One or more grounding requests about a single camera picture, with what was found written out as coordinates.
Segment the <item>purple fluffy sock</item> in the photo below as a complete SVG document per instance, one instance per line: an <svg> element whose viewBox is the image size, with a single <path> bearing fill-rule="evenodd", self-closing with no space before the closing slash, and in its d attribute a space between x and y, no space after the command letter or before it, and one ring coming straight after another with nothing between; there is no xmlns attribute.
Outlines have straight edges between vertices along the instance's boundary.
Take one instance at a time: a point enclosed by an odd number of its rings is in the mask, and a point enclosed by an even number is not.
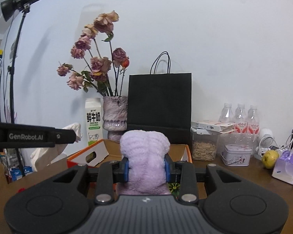
<svg viewBox="0 0 293 234"><path fill-rule="evenodd" d="M164 156L170 142L160 132L131 130L120 140L120 151L129 160L129 180L117 184L119 195L170 195Z"/></svg>

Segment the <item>clear jar of seeds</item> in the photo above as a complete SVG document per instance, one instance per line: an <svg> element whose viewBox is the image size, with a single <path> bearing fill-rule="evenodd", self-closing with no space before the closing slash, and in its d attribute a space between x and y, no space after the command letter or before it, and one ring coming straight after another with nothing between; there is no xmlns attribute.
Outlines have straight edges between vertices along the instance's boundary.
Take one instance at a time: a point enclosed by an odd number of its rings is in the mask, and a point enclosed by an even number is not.
<svg viewBox="0 0 293 234"><path fill-rule="evenodd" d="M216 157L219 133L206 129L191 128L192 159L213 161Z"/></svg>

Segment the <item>white green milk carton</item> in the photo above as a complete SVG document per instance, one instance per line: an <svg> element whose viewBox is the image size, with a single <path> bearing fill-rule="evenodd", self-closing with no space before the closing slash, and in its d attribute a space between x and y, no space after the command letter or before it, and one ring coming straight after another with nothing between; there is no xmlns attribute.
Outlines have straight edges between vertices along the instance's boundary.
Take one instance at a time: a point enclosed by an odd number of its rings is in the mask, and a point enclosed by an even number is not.
<svg viewBox="0 0 293 234"><path fill-rule="evenodd" d="M103 139L102 103L100 98L88 98L85 102L88 145Z"/></svg>

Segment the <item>purple textured glass vase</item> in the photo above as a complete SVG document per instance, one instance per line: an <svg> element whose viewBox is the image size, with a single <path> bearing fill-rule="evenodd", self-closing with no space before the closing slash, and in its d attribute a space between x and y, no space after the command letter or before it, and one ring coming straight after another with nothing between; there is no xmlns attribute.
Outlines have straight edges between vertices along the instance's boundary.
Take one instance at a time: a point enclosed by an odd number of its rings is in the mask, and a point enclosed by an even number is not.
<svg viewBox="0 0 293 234"><path fill-rule="evenodd" d="M103 113L103 129L107 131L107 138L119 142L127 130L127 97L104 97Z"/></svg>

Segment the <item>black paper shopping bag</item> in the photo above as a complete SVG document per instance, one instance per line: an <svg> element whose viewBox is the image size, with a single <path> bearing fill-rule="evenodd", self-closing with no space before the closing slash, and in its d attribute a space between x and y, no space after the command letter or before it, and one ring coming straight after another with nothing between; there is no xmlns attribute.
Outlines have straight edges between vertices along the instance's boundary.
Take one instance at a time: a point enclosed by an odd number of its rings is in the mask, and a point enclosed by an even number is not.
<svg viewBox="0 0 293 234"><path fill-rule="evenodd" d="M171 144L190 145L192 74L170 68L164 51L148 74L129 76L127 130L161 132Z"/></svg>

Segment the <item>small lilac tin box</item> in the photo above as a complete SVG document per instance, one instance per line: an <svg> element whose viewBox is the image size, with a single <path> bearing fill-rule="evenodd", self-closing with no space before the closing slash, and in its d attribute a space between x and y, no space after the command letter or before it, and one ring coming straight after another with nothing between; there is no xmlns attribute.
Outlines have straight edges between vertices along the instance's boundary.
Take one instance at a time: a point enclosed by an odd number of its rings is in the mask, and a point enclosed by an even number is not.
<svg viewBox="0 0 293 234"><path fill-rule="evenodd" d="M226 166L248 166L252 149L246 145L227 144L221 153L221 158Z"/></svg>

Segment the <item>left clear water bottle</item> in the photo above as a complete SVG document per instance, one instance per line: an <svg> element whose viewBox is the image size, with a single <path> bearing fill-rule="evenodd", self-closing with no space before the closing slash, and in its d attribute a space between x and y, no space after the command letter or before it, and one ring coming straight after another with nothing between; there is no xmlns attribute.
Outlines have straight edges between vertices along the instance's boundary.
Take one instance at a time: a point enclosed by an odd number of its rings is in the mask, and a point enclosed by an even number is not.
<svg viewBox="0 0 293 234"><path fill-rule="evenodd" d="M225 103L219 117L219 122L230 123L233 122L234 114L232 112L232 104Z"/></svg>

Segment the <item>clear water bottle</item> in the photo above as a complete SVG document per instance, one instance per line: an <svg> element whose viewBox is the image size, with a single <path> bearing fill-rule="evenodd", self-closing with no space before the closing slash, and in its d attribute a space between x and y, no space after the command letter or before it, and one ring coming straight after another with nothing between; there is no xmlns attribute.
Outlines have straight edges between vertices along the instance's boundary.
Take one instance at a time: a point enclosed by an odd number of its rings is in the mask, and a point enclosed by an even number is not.
<svg viewBox="0 0 293 234"><path fill-rule="evenodd" d="M225 103L219 117L219 122L230 123L233 122L234 114L232 112L232 104Z"/></svg>
<svg viewBox="0 0 293 234"><path fill-rule="evenodd" d="M237 133L244 134L247 132L248 121L245 111L245 104L238 104L234 114L234 123Z"/></svg>
<svg viewBox="0 0 293 234"><path fill-rule="evenodd" d="M259 132L259 116L257 106L251 105L248 110L248 128L247 132L250 134L258 134Z"/></svg>

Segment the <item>middle clear water bottle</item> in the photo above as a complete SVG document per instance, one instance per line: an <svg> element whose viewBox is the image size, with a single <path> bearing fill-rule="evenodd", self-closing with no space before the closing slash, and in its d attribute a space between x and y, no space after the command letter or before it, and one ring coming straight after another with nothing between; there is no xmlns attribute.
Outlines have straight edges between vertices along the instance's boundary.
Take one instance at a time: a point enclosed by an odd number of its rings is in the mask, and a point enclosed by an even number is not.
<svg viewBox="0 0 293 234"><path fill-rule="evenodd" d="M234 114L234 123L237 133L244 134L247 132L248 121L245 111L245 104L238 104Z"/></svg>

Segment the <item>dried pink rose bouquet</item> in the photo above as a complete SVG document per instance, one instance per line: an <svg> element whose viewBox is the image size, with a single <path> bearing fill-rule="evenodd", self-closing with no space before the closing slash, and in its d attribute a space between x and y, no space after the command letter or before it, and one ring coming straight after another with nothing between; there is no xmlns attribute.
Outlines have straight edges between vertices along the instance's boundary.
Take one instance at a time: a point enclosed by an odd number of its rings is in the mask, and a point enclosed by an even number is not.
<svg viewBox="0 0 293 234"><path fill-rule="evenodd" d="M112 48L114 24L119 21L117 12L99 14L92 23L84 26L81 35L71 48L71 57L83 60L86 66L78 72L73 65L61 63L56 72L60 77L68 77L67 85L73 90L88 92L95 88L103 97L122 95L125 72L130 65L130 58L122 48ZM103 42L109 45L111 55L100 53L96 37L105 34Z"/></svg>

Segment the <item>right clear water bottle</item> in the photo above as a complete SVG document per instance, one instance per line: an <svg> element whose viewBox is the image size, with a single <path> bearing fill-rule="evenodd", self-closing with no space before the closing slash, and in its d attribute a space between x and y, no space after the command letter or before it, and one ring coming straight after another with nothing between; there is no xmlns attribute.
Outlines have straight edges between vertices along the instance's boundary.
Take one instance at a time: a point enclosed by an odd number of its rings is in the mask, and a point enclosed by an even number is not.
<svg viewBox="0 0 293 234"><path fill-rule="evenodd" d="M248 128L247 132L250 134L258 134L259 132L259 116L257 106L251 105L248 110Z"/></svg>

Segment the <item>small white desk fan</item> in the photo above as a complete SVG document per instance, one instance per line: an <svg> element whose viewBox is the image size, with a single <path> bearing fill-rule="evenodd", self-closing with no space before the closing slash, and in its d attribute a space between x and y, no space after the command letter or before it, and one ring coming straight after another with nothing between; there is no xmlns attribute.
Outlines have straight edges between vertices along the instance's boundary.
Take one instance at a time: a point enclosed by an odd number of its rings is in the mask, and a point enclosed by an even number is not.
<svg viewBox="0 0 293 234"><path fill-rule="evenodd" d="M274 136L270 129L262 128L257 137L258 146L255 149L254 157L261 160L262 156L270 150L274 143Z"/></svg>

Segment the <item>yellow green apple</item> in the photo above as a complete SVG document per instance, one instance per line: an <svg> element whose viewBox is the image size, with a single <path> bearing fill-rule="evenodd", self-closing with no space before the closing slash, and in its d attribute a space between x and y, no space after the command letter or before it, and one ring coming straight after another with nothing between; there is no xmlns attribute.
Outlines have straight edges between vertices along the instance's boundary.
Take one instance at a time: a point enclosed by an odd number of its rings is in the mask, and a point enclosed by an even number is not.
<svg viewBox="0 0 293 234"><path fill-rule="evenodd" d="M268 150L261 158L261 162L264 168L272 169L279 157L279 153L276 150Z"/></svg>

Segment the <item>lilac gift box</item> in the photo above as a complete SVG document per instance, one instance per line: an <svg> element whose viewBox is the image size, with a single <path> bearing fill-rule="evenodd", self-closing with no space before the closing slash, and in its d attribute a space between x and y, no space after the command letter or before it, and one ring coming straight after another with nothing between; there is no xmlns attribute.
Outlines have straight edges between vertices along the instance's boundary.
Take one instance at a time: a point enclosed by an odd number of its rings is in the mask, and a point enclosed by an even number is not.
<svg viewBox="0 0 293 234"><path fill-rule="evenodd" d="M293 153L284 151L277 159L272 177L293 185Z"/></svg>

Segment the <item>black studio light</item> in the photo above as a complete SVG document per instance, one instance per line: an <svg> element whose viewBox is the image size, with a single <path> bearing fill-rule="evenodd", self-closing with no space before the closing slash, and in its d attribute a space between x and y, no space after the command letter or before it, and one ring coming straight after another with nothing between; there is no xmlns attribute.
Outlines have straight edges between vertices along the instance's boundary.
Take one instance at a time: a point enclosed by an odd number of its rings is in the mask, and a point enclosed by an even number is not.
<svg viewBox="0 0 293 234"><path fill-rule="evenodd" d="M7 22L16 10L28 13L30 6L39 0L5 0L0 3L1 12L4 20Z"/></svg>

